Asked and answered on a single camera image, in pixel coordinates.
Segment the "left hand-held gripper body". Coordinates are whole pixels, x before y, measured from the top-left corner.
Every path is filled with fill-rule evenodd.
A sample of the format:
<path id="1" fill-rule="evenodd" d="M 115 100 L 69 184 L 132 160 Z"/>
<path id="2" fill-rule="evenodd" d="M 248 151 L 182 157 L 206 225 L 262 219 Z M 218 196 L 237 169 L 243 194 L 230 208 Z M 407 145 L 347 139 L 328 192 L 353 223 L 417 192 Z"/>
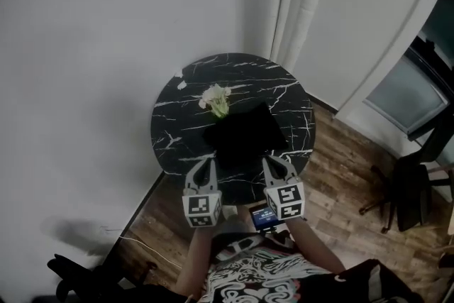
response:
<path id="1" fill-rule="evenodd" d="M 182 197 L 184 216 L 192 228 L 213 227 L 217 224 L 222 209 L 222 193 L 208 194 L 191 192 Z"/>

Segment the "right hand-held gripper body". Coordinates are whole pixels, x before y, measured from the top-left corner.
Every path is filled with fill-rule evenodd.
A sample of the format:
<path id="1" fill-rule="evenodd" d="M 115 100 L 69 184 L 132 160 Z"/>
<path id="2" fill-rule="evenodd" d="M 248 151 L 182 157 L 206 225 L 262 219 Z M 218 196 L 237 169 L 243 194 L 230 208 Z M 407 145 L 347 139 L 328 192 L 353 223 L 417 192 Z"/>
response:
<path id="1" fill-rule="evenodd" d="M 304 216 L 305 196 L 302 182 L 267 187 L 264 193 L 268 206 L 280 221 Z"/>

